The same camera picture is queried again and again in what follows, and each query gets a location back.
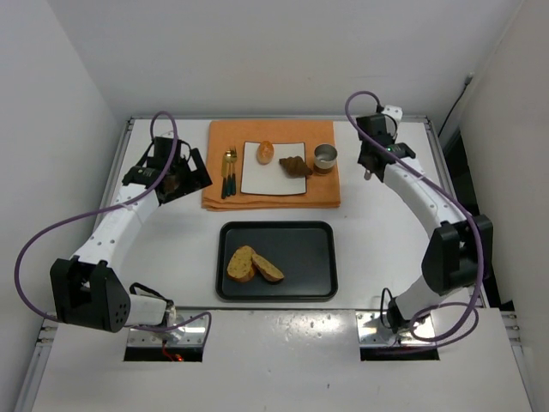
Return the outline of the gold spoon green handle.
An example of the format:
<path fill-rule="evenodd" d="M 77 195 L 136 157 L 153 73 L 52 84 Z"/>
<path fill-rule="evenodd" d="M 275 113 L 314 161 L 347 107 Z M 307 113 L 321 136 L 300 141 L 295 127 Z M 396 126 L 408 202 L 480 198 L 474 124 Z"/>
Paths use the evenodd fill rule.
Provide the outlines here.
<path fill-rule="evenodd" d="M 229 149 L 229 169 L 228 169 L 228 195 L 234 196 L 236 194 L 236 174 L 235 163 L 237 161 L 237 150 L 235 146 L 231 146 Z"/>

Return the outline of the brown croissant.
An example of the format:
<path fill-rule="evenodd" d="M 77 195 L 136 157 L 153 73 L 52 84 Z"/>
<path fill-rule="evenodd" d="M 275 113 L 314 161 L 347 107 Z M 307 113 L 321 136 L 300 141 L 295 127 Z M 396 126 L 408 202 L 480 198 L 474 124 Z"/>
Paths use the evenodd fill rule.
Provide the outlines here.
<path fill-rule="evenodd" d="M 307 178 L 312 175 L 312 170 L 307 166 L 305 160 L 301 156 L 280 158 L 279 164 L 291 178 Z"/>

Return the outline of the sesame bread roll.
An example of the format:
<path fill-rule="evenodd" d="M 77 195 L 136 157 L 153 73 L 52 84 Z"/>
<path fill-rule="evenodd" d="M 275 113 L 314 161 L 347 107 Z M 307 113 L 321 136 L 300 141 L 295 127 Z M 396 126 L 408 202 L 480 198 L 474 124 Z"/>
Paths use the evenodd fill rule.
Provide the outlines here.
<path fill-rule="evenodd" d="M 275 147 L 270 141 L 263 141 L 259 144 L 256 150 L 256 159 L 261 165 L 269 164 L 275 154 Z"/>

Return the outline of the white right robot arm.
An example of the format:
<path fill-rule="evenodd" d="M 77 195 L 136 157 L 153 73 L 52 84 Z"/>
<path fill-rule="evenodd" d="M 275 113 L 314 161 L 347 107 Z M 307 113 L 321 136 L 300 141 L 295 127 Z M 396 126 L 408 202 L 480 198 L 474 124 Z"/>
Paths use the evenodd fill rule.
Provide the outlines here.
<path fill-rule="evenodd" d="M 389 302 L 384 320 L 397 332 L 413 316 L 424 317 L 430 307 L 485 276 L 492 262 L 493 225 L 485 215 L 469 221 L 466 210 L 428 184 L 415 152 L 387 131 L 389 119 L 383 112 L 356 118 L 359 164 L 401 198 L 429 237 L 419 279 Z"/>

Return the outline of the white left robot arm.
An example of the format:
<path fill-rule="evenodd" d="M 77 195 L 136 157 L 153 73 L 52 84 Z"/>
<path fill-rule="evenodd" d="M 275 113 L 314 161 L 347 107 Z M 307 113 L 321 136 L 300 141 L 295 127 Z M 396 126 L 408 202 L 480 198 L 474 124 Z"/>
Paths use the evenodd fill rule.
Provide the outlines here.
<path fill-rule="evenodd" d="M 212 184 L 201 154 L 184 141 L 155 137 L 142 158 L 124 175 L 113 204 L 90 238 L 69 259 L 50 270 L 57 319 L 116 333 L 124 327 L 170 330 L 172 300 L 137 283 L 119 279 L 124 259 L 145 221 L 161 205 Z"/>

